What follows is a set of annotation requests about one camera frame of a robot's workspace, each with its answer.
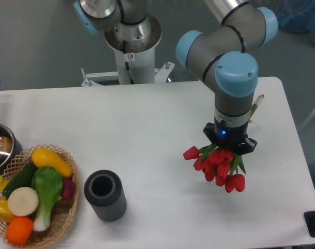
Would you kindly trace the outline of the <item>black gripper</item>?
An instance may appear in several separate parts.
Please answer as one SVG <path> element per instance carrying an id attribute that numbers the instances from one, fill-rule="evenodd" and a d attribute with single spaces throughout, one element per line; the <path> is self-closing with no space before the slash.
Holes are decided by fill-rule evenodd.
<path id="1" fill-rule="evenodd" d="M 212 144 L 220 148 L 227 148 L 242 156 L 252 153 L 257 146 L 256 140 L 247 137 L 247 127 L 248 122 L 235 128 L 225 127 L 218 122 L 209 122 L 203 132 Z"/>

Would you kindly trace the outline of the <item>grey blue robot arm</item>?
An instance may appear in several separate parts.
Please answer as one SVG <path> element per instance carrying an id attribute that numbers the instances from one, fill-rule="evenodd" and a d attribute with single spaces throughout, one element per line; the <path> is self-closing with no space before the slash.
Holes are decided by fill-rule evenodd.
<path id="1" fill-rule="evenodd" d="M 208 139 L 237 155 L 248 154 L 256 147 L 247 127 L 258 82 L 258 65 L 249 51 L 275 37 L 277 18 L 248 1 L 206 5 L 220 28 L 209 35 L 188 31 L 176 45 L 176 57 L 215 94 L 214 122 L 204 128 Z M 154 82 L 155 47 L 162 30 L 145 1 L 75 1 L 74 9 L 88 32 L 104 32 L 114 50 L 120 84 Z"/>

